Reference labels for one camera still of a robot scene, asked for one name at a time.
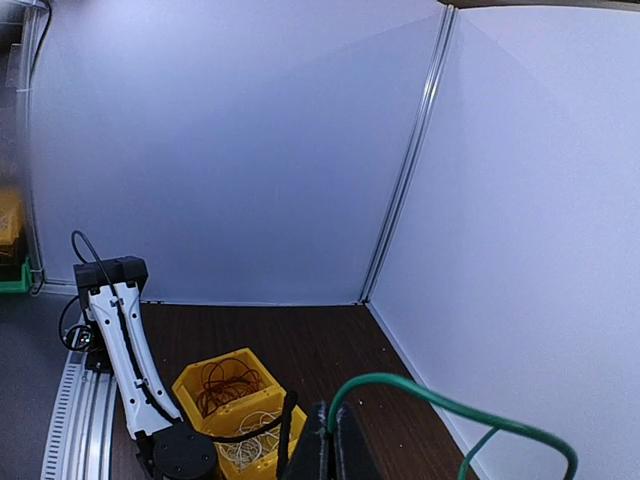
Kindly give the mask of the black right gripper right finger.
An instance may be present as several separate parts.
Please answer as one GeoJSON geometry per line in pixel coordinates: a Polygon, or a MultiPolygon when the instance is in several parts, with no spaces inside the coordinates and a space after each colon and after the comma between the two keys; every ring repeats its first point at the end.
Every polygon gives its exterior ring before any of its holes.
{"type": "Polygon", "coordinates": [[[343,403],[337,410],[335,431],[329,436],[329,478],[381,480],[376,461],[353,409],[343,403]]]}

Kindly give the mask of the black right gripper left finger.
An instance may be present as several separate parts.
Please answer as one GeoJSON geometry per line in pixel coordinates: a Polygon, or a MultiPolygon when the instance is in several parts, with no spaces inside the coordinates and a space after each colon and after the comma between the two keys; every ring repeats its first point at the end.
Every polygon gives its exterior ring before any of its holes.
{"type": "Polygon", "coordinates": [[[296,447],[284,469],[286,480],[328,480],[331,475],[330,435],[327,430],[328,406],[325,401],[313,405],[297,441],[296,447]]]}

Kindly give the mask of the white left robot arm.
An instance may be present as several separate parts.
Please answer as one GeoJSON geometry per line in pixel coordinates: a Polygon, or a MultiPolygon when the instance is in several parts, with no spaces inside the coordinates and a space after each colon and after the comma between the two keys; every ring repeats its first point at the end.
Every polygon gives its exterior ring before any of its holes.
{"type": "Polygon", "coordinates": [[[128,432],[149,479],[217,479],[213,441],[181,415],[158,374],[141,319],[148,271],[135,256],[73,266],[83,313],[98,328],[117,382],[128,432]]]}

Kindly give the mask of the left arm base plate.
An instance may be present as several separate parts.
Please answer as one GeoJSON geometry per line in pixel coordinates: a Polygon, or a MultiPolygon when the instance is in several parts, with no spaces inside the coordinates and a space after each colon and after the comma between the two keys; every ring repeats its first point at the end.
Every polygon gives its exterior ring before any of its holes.
{"type": "Polygon", "coordinates": [[[90,349],[86,353],[84,366],[87,370],[93,372],[106,374],[113,373],[111,360],[105,347],[96,347],[90,349]]]}

